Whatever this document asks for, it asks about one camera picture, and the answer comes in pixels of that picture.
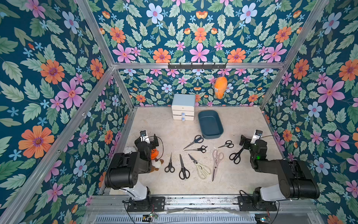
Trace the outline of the large black scissors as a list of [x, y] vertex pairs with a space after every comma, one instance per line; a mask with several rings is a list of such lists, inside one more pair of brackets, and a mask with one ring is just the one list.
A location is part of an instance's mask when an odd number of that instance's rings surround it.
[[238, 152], [232, 153], [229, 156], [229, 159], [233, 161], [234, 164], [239, 164], [241, 162], [241, 153], [244, 151], [244, 148], [242, 147]]

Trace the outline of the pink kitchen scissors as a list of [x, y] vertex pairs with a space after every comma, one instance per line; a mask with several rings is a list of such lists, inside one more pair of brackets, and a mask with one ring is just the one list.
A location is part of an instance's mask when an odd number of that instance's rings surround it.
[[212, 182], [213, 182], [218, 173], [219, 164], [224, 158], [224, 154], [222, 152], [219, 152], [217, 149], [215, 149], [212, 153], [212, 156], [213, 156], [213, 172], [212, 172]]

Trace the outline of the cream kitchen scissors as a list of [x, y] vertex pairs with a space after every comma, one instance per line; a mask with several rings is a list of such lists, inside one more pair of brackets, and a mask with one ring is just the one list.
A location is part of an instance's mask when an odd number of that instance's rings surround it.
[[211, 174], [211, 169], [208, 166], [199, 163], [191, 155], [189, 155], [189, 157], [190, 157], [190, 159], [193, 161], [193, 163], [196, 166], [199, 178], [205, 180]]

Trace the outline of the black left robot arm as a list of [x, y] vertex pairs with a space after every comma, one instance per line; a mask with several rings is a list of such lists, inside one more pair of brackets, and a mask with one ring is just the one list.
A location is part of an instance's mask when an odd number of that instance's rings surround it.
[[158, 137], [152, 138], [141, 136], [135, 140], [137, 151], [114, 155], [104, 178], [107, 188], [121, 190], [133, 201], [149, 200], [150, 190], [139, 181], [139, 175], [152, 170], [152, 151], [159, 146]]

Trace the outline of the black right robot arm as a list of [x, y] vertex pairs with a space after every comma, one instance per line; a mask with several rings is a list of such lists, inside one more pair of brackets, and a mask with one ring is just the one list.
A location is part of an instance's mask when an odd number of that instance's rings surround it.
[[240, 146], [250, 152], [251, 167], [255, 172], [276, 175], [278, 184], [258, 187], [253, 193], [253, 203], [282, 201], [289, 199], [318, 199], [317, 182], [303, 161], [285, 159], [268, 160], [267, 142], [256, 137], [241, 136]]

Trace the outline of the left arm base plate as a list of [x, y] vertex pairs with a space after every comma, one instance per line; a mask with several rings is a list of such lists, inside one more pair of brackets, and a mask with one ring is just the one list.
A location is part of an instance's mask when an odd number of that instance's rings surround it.
[[165, 197], [148, 197], [142, 201], [130, 200], [127, 205], [129, 212], [160, 212], [165, 210]]

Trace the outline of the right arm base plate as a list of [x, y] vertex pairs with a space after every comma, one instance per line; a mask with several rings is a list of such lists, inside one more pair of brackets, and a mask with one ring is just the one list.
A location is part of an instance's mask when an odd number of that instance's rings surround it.
[[277, 211], [275, 202], [258, 201], [256, 202], [249, 196], [238, 196], [240, 211]]

